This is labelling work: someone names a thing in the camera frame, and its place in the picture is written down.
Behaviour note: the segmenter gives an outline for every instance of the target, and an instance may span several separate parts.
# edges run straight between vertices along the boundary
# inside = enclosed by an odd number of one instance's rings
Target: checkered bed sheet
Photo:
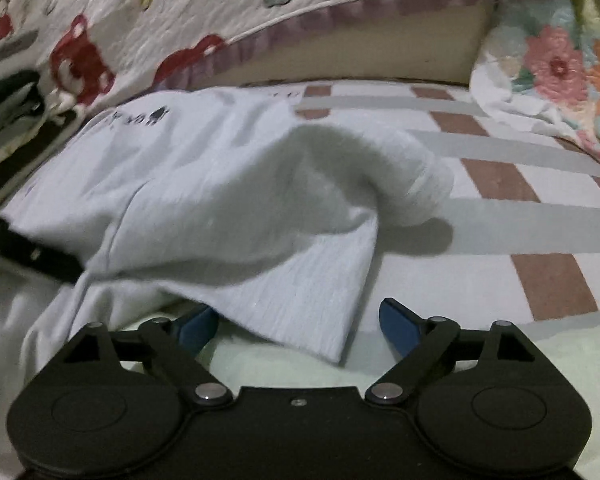
[[[352,360],[378,354],[388,296],[466,328],[600,310],[600,165],[573,144],[496,123],[455,87],[338,81],[253,91],[289,99],[308,120],[364,115],[398,126],[455,174],[436,218],[381,228],[347,365],[364,368]]]

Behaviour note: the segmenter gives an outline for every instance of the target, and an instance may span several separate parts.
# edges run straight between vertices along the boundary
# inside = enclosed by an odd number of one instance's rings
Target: green leaf
[[[534,87],[535,81],[536,78],[534,75],[529,72],[528,68],[523,66],[522,70],[520,70],[520,73],[518,74],[518,78],[511,82],[512,89],[514,92],[525,92],[527,90],[531,90]]]

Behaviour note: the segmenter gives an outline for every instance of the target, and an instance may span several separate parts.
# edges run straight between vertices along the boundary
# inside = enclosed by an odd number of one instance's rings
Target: red bear print
[[[177,50],[160,63],[158,70],[155,72],[154,85],[164,81],[177,70],[196,64],[205,56],[209,56],[224,47],[226,47],[226,43],[220,36],[209,34],[202,38],[195,47]]]
[[[3,14],[0,16],[0,40],[3,40],[7,36],[13,34],[13,24],[11,23],[11,16]]]
[[[87,28],[87,18],[78,14],[72,21],[69,32],[52,50],[49,65],[58,88],[76,94],[76,100],[88,106],[99,95],[109,93],[116,75],[104,64],[98,48],[89,41]],[[68,73],[61,77],[61,66],[64,64]],[[67,81],[71,78],[75,80],[74,84]],[[79,92],[68,87],[80,84],[82,87]]]

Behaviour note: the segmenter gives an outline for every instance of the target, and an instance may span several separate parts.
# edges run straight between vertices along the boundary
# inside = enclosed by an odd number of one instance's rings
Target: black strap
[[[83,272],[80,262],[74,256],[11,231],[9,224],[1,218],[0,257],[61,282],[75,283]]]

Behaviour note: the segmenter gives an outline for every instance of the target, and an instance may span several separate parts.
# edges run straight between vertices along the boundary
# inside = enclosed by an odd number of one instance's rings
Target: gray stripe
[[[585,153],[494,137],[421,130],[409,130],[409,132],[438,156],[512,162],[600,176],[600,164]]]
[[[325,96],[304,97],[296,110],[324,110],[327,108],[368,109],[368,110],[422,110],[426,112],[446,112],[448,114],[486,117],[482,109],[474,103],[446,101],[444,99],[419,99],[399,96]]]
[[[451,199],[422,225],[382,230],[377,248],[412,255],[600,253],[600,209]]]

